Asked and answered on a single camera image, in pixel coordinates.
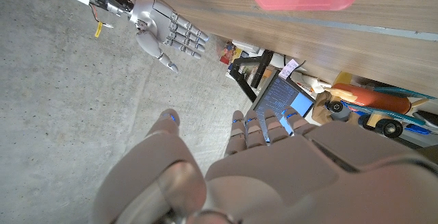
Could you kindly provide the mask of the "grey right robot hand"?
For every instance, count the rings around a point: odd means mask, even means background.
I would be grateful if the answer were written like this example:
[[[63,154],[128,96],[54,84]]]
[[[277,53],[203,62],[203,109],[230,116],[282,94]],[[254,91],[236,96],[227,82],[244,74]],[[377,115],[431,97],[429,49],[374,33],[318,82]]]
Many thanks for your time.
[[[175,73],[179,71],[178,67],[160,45],[173,47],[199,59],[209,40],[206,33],[162,0],[134,0],[129,20],[138,29],[136,40],[140,47]]]

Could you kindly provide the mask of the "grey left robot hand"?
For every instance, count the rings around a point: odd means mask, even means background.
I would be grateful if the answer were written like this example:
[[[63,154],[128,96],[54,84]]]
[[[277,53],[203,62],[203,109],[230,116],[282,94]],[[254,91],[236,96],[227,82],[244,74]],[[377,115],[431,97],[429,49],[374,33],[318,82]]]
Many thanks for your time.
[[[164,110],[109,172],[93,223],[436,223],[437,165],[354,125],[285,108],[233,113],[222,159],[202,173]]]

